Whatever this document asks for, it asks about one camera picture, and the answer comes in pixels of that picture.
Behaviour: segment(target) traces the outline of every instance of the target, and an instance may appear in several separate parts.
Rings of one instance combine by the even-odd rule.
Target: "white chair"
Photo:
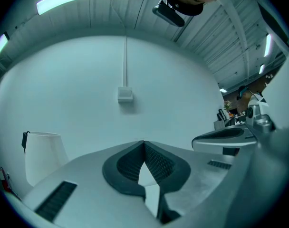
[[[26,179],[32,186],[68,163],[59,134],[28,133],[25,150]]]

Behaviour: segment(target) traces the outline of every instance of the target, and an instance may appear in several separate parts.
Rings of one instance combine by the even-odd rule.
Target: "red fire extinguisher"
[[[1,183],[2,183],[2,186],[3,186],[3,189],[6,191],[6,192],[11,192],[11,189],[10,189],[10,186],[7,182],[7,179],[6,179],[6,174],[5,174],[5,171],[2,167],[0,167],[0,180],[1,180]]]

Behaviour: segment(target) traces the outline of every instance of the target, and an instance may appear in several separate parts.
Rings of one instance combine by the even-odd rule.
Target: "white wall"
[[[192,149],[194,137],[213,130],[223,103],[216,81],[201,59],[161,38],[130,34],[127,80],[135,101],[119,104],[123,44],[121,36],[64,41],[20,61],[4,76],[0,166],[18,195],[31,189],[21,147],[25,131],[61,134],[73,159],[141,139]]]

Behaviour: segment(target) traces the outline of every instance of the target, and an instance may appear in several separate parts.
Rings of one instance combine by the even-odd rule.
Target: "electrical box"
[[[133,92],[129,87],[118,87],[118,102],[132,102]]]

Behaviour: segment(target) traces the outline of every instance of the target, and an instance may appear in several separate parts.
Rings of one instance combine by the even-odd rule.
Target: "corrugated metal ceiling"
[[[219,1],[205,4],[199,16],[181,15],[186,21],[184,28],[172,26],[152,13],[160,0],[77,0],[41,16],[36,13],[37,1],[18,0],[0,26],[0,31],[10,35],[10,42],[0,54],[5,68],[34,45],[65,31],[123,26],[164,37],[201,56],[220,88],[247,82],[248,76],[258,74],[262,63],[273,67],[285,60],[280,56],[275,61],[280,53],[275,43],[271,54],[263,57],[267,31],[255,0],[225,0],[233,5],[238,18],[228,14]],[[246,42],[240,38],[241,28],[234,26],[236,21],[242,24]]]

